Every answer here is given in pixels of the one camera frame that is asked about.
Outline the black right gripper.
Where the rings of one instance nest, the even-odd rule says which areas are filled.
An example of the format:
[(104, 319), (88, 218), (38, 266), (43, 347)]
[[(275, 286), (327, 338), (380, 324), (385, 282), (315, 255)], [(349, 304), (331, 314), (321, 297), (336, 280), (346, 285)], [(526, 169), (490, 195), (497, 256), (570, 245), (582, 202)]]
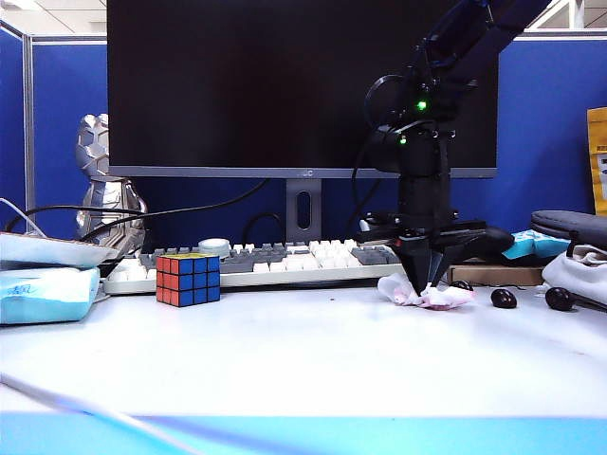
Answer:
[(459, 221), (451, 206), (449, 146), (453, 134), (372, 134), (364, 151), (374, 168), (398, 174), (397, 211), (371, 213), (361, 243), (425, 238), (400, 243), (395, 254), (417, 294), (437, 286), (451, 264), (451, 247), (487, 238), (484, 221)]

